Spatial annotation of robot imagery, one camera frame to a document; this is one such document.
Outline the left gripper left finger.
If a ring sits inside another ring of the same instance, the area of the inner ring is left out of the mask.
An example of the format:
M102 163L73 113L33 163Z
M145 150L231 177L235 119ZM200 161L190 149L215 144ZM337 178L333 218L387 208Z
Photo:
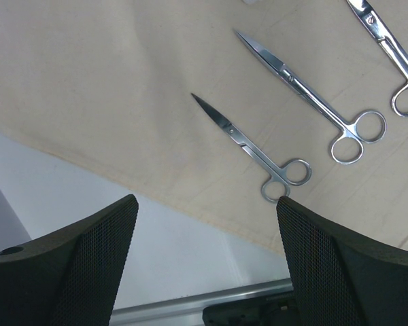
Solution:
M109 325L139 204L129 194L0 252L0 325Z

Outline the small steel scissors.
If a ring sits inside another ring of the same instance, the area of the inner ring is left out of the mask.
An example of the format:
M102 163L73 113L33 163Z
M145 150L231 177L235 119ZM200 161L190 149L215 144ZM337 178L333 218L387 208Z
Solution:
M347 1L347 4L375 42L405 77L406 83L391 98L391 107L395 114L408 117L408 111L402 111L397 105L398 97L403 92L408 91L408 53L368 1Z

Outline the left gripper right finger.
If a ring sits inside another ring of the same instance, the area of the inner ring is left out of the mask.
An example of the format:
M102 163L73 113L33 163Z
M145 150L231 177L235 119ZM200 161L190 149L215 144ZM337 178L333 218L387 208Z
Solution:
M408 251L286 196L276 212L304 325L408 325Z

